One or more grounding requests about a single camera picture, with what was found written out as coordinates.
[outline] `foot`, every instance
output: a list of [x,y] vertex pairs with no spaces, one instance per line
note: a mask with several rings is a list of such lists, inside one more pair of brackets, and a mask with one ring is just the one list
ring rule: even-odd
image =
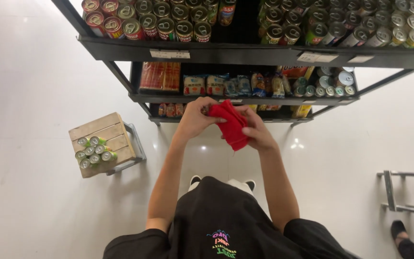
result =
[[400,242],[402,242],[402,240],[409,239],[407,230],[405,229],[403,222],[400,220],[394,220],[394,222],[392,222],[391,235],[397,247],[399,246]]
[[252,191],[253,191],[253,189],[255,189],[255,185],[256,185],[256,183],[255,183],[255,181],[254,181],[254,180],[247,180],[247,181],[245,181],[244,183],[246,183],[246,184],[250,187],[250,190],[252,190]]
[[193,176],[191,177],[190,186],[193,185],[195,182],[200,182],[201,177],[200,176]]

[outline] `red cloth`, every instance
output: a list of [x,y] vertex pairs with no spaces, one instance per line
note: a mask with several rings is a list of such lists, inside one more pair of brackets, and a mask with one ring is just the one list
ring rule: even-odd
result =
[[223,133],[224,139],[234,151],[247,145],[249,138],[242,133],[242,128],[247,127],[247,119],[234,109],[229,99],[221,104],[210,106],[208,115],[227,120],[227,122],[217,123],[217,125]]

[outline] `canned food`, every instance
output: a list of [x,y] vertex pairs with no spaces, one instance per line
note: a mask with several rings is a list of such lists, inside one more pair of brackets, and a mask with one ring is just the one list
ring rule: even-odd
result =
[[342,86],[337,86],[335,88],[335,97],[342,97],[345,95],[345,89]]
[[371,16],[365,16],[362,18],[362,26],[366,28],[369,33],[374,33],[378,29],[378,23],[376,20]]
[[392,38],[392,32],[386,27],[380,27],[375,34],[365,43],[368,47],[386,46]]
[[328,33],[321,40],[319,45],[331,46],[335,44],[339,39],[341,39],[346,34],[346,27],[339,22],[333,22],[328,27]]
[[112,151],[110,147],[104,146],[104,145],[97,145],[95,147],[95,153],[102,154],[105,151]]
[[360,17],[360,15],[357,15],[355,11],[348,11],[346,12],[345,20],[346,29],[353,30],[355,27],[360,25],[362,22],[362,17]]
[[301,36],[301,29],[296,25],[287,25],[284,29],[283,36],[279,41],[279,45],[294,45]]
[[388,11],[390,13],[392,10],[392,4],[389,0],[378,0],[376,3],[376,9],[378,11]]
[[316,87],[316,96],[322,97],[325,95],[325,88],[322,87]]
[[261,44],[277,44],[282,38],[282,27],[278,24],[271,24],[266,29],[266,34],[261,39]]
[[103,161],[113,161],[118,158],[118,154],[111,151],[105,151],[101,157]]
[[410,9],[410,3],[407,0],[396,0],[395,4],[392,5],[392,9],[394,9],[394,13],[408,13]]
[[306,96],[306,97],[311,97],[311,96],[313,96],[315,93],[316,93],[316,87],[315,87],[315,86],[313,86],[313,85],[308,85],[308,86],[306,87],[306,93],[305,93],[305,96]]
[[122,22],[124,22],[129,18],[136,18],[137,11],[135,11],[135,7],[132,5],[120,4],[118,7],[118,17]]
[[288,25],[299,26],[302,21],[303,21],[303,17],[301,16],[299,12],[290,11],[290,12],[287,12],[287,14],[285,15],[283,26],[288,26]]
[[207,22],[198,22],[194,25],[194,39],[197,42],[209,42],[212,28]]
[[89,167],[91,167],[91,165],[92,164],[91,164],[90,160],[87,159],[87,158],[84,158],[83,160],[81,160],[81,162],[79,162],[79,167],[82,168],[82,169],[89,168]]
[[184,0],[170,0],[170,3],[172,4],[172,6],[174,6],[174,5],[184,5],[184,6],[186,6],[184,4]]
[[402,45],[408,37],[407,31],[403,27],[395,27],[392,30],[392,40],[389,42],[389,46],[397,47]]
[[221,26],[228,26],[233,21],[236,0],[221,0],[218,9],[218,22]]
[[83,160],[84,158],[87,158],[86,153],[84,153],[83,150],[76,152],[75,158],[79,161]]
[[396,26],[403,27],[406,21],[407,20],[403,14],[396,12],[391,15],[391,24],[389,26],[391,28],[394,28]]
[[295,0],[297,7],[294,9],[295,12],[304,16],[308,12],[309,7],[311,7],[314,0]]
[[324,9],[317,9],[311,15],[309,15],[308,24],[313,23],[326,23],[328,21],[328,12]]
[[351,33],[347,38],[345,38],[338,46],[339,47],[354,47],[354,46],[361,46],[367,40],[370,32],[368,29],[358,26],[354,29],[353,33]]
[[217,22],[219,0],[204,0],[203,4],[207,9],[207,22],[210,26],[215,25]]
[[373,0],[361,0],[358,14],[360,17],[367,16],[376,11],[376,2]]
[[191,9],[190,15],[194,24],[207,21],[207,9],[203,6],[196,6]]
[[175,23],[170,18],[161,18],[157,21],[159,38],[163,41],[175,41]]
[[336,86],[346,86],[346,85],[353,85],[353,84],[354,84],[354,76],[348,71],[340,72],[335,79]]
[[100,164],[101,160],[102,158],[99,154],[93,154],[89,157],[89,161],[91,162],[91,164]]
[[407,18],[407,24],[405,25],[404,28],[407,32],[410,32],[411,30],[414,29],[414,14],[410,15]]
[[100,7],[102,8],[103,14],[106,17],[117,16],[118,11],[118,0],[104,0]]
[[333,86],[325,88],[325,95],[327,97],[333,97],[335,95],[335,88]]
[[270,7],[279,8],[281,3],[282,0],[264,0],[263,5],[261,6],[260,11],[258,12],[257,23],[261,25],[266,19],[266,11]]
[[84,153],[85,153],[87,156],[92,155],[93,153],[95,153],[95,147],[94,147],[94,146],[88,146],[88,147],[86,147],[86,148],[84,149]]
[[356,89],[352,85],[345,86],[345,93],[347,96],[351,96],[356,93]]
[[137,19],[130,18],[122,23],[122,29],[127,39],[144,41],[145,33]]
[[329,76],[321,76],[317,81],[316,81],[316,86],[317,87],[322,87],[322,88],[327,88],[329,86],[333,85],[333,80],[331,77]]
[[185,4],[191,11],[194,7],[202,5],[202,0],[186,0]]
[[375,14],[375,20],[380,26],[388,26],[391,23],[391,15],[388,11],[378,11]]
[[315,46],[327,35],[328,28],[323,23],[313,23],[306,34],[306,45]]
[[266,35],[266,30],[271,24],[278,24],[282,20],[282,11],[277,7],[269,7],[266,9],[266,18],[262,21],[258,29],[258,36],[263,38]]
[[308,80],[305,77],[298,77],[298,79],[293,83],[292,89],[296,89],[298,87],[305,87],[306,85],[308,85]]
[[331,67],[327,67],[327,66],[320,66],[318,69],[317,69],[317,75],[319,76],[319,77],[322,77],[322,76],[331,76],[333,73],[332,73],[332,68]]
[[175,26],[177,39],[180,42],[191,42],[193,39],[193,24],[188,21],[179,21]]
[[170,18],[170,5],[164,1],[156,2],[153,5],[153,13],[158,19]]
[[172,17],[175,21],[188,20],[190,11],[185,5],[174,5],[172,8]]
[[330,5],[329,0],[316,0],[314,3],[309,7],[308,13],[312,14],[313,12],[319,10],[319,9],[327,9]]
[[294,91],[293,94],[296,97],[303,97],[306,94],[306,86],[299,86]]
[[157,28],[156,28],[156,15],[152,13],[147,13],[140,16],[140,26],[143,29],[143,32],[146,35],[148,40],[156,40],[158,38]]
[[82,9],[86,13],[100,11],[100,1],[99,0],[83,0],[81,3]]
[[91,27],[92,31],[98,37],[108,37],[103,27],[105,17],[101,12],[93,11],[86,15],[86,24]]
[[338,9],[343,9],[346,7],[346,1],[345,0],[330,0],[330,7],[333,8],[338,8]]
[[135,10],[140,17],[141,15],[151,13],[153,11],[153,4],[151,0],[138,0],[135,3]]
[[97,137],[97,136],[93,136],[90,139],[90,143],[92,146],[96,146],[96,145],[105,145],[106,144],[106,139]]
[[121,20],[118,17],[112,16],[106,18],[103,22],[103,27],[111,39],[123,39],[125,37]]
[[293,11],[297,7],[295,0],[282,0],[281,10],[285,16],[287,12]]
[[360,1],[359,0],[348,0],[348,3],[346,5],[346,9],[348,11],[354,11],[354,12],[359,11]]
[[335,72],[333,73],[333,76],[337,77],[343,71],[353,73],[354,72],[354,67],[352,67],[352,66],[335,67]]
[[328,13],[328,23],[334,23],[334,22],[338,22],[338,23],[344,23],[345,22],[345,17],[346,17],[346,12],[343,11],[343,9],[339,9],[339,8],[332,8],[330,9],[330,12]]

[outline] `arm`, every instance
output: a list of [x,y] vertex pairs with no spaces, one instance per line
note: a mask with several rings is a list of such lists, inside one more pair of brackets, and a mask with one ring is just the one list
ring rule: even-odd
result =
[[224,119],[207,117],[201,113],[204,106],[212,104],[217,102],[210,97],[199,97],[186,107],[149,199],[146,229],[160,229],[167,233],[175,216],[181,165],[188,140],[199,135],[213,123],[225,122]]
[[285,173],[279,146],[260,116],[249,106],[236,107],[236,110],[247,117],[249,127],[243,128],[242,131],[251,138],[248,144],[258,150],[271,220],[283,233],[287,222],[299,218],[299,208]]

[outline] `white floor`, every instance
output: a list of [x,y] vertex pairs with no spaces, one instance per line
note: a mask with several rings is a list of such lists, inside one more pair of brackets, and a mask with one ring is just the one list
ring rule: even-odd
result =
[[[80,0],[74,0],[80,9]],[[160,128],[127,97],[113,74],[76,41],[48,0],[0,0],[0,258],[99,259],[118,235],[144,229],[147,203],[176,124]],[[129,64],[120,63],[129,74]],[[366,87],[396,70],[358,68]],[[148,156],[121,175],[82,179],[68,130],[118,112],[135,124]],[[384,169],[414,171],[414,74],[352,105],[290,130],[269,124],[301,215],[324,224],[364,259],[399,258],[389,226],[414,215],[385,212]],[[185,153],[180,195],[193,174],[256,180],[267,211],[257,154],[233,155],[211,126]],[[303,148],[291,148],[298,140]],[[414,181],[394,181],[414,203]]]

